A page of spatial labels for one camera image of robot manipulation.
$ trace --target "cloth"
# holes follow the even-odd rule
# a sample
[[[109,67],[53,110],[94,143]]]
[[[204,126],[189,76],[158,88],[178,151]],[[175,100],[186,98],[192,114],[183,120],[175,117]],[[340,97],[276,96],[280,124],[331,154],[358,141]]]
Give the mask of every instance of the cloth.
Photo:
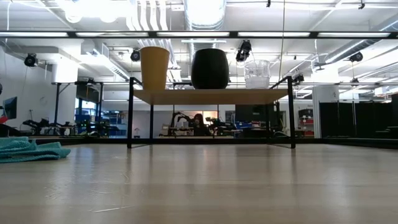
[[[28,137],[0,138],[0,163],[63,159],[69,153],[59,142],[37,145]]]

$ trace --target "black vase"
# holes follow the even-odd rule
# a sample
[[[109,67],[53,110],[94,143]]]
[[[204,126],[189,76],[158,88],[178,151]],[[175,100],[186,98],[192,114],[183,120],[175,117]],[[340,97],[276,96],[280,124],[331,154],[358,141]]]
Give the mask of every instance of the black vase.
[[[220,49],[198,50],[193,56],[191,81],[195,89],[224,89],[228,85],[229,67]]]

